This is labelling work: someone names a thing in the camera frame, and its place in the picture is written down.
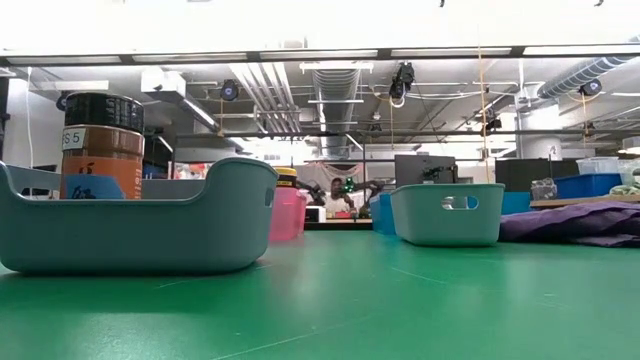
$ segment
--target green table surface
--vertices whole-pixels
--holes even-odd
[[[308,232],[244,271],[0,270],[0,359],[640,359],[640,252]]]

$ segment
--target teal bin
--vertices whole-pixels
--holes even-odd
[[[29,200],[0,163],[0,262],[30,274],[239,270],[267,249],[277,179],[261,161],[229,158],[188,199]]]
[[[503,193],[503,184],[403,186],[391,193],[396,234],[415,245],[495,244]]]

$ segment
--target person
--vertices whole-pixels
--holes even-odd
[[[343,182],[340,178],[331,180],[331,194],[325,200],[325,209],[329,214],[337,212],[355,212],[356,207],[349,195],[342,192]]]

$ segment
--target orange canister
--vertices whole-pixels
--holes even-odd
[[[67,97],[61,199],[140,199],[144,109],[103,93]]]

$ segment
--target label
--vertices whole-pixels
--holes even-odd
[[[86,128],[71,128],[62,131],[62,151],[82,149]]]
[[[140,199],[142,163],[95,156],[65,156],[61,185],[61,199]]]

